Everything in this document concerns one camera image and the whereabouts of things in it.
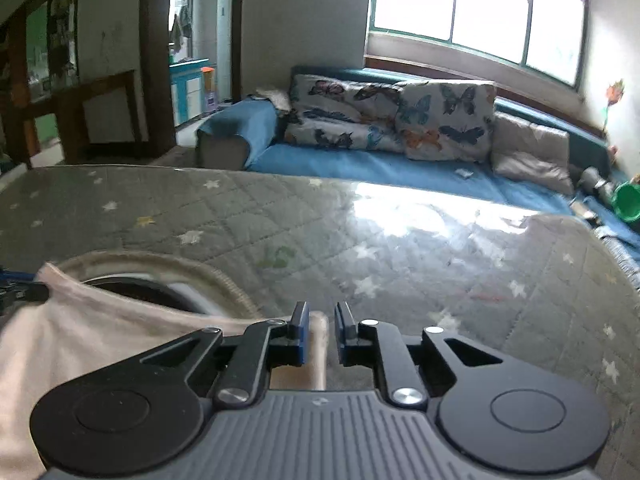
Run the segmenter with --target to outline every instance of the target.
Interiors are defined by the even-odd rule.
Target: wooden table
[[[55,114],[58,123],[60,143],[67,164],[79,164],[86,160],[86,150],[90,140],[84,117],[85,101],[124,88],[131,117],[131,126],[135,142],[134,156],[142,154],[142,134],[138,122],[138,105],[134,91],[133,70],[82,83],[63,89],[50,97],[29,103],[25,107],[15,106],[15,102],[24,102],[13,96],[4,96],[0,100],[0,110],[4,123],[4,133],[8,155],[14,162],[23,162],[31,167],[31,156],[39,150],[39,142],[34,128],[25,128],[25,122],[38,117]]]

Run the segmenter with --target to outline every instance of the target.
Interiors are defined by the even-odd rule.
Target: black circular disc
[[[88,430],[119,433],[135,428],[146,419],[149,402],[130,390],[103,390],[80,399],[74,414]]]
[[[469,368],[444,395],[438,424],[465,454],[519,474],[585,465],[609,432],[606,409],[595,395],[523,363]]]
[[[31,437],[47,466],[89,477],[132,475],[180,453],[203,421],[185,384],[113,389],[65,383],[31,412]]]

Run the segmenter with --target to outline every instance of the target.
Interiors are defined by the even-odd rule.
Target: window
[[[180,8],[183,5],[182,0],[169,0],[169,30],[174,28],[174,18],[180,14]]]
[[[465,46],[577,86],[586,0],[373,0],[371,28]]]

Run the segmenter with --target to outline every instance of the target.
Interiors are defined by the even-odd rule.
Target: pillow
[[[383,83],[340,81],[319,75],[297,74],[290,92],[297,109],[344,105],[361,117],[358,122],[392,122],[398,112],[400,87]]]
[[[496,174],[529,180],[565,195],[574,193],[566,132],[498,112],[491,158]]]
[[[396,130],[408,158],[484,161],[494,127],[495,86],[489,81],[401,82]]]
[[[400,89],[297,74],[284,141],[326,148],[402,153],[394,131]]]
[[[382,150],[402,153],[396,133],[382,123],[359,124],[329,118],[306,118],[289,123],[284,134],[289,144],[309,144],[322,148]]]

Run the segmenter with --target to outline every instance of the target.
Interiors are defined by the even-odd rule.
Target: pink cloth
[[[19,309],[0,334],[3,479],[31,480],[44,472],[31,441],[29,417],[53,387],[204,326],[237,335],[256,321],[199,316],[130,300],[76,282],[49,264],[38,279],[49,286],[49,301]],[[326,317],[313,312],[308,364],[276,368],[272,388],[324,389],[327,327]]]

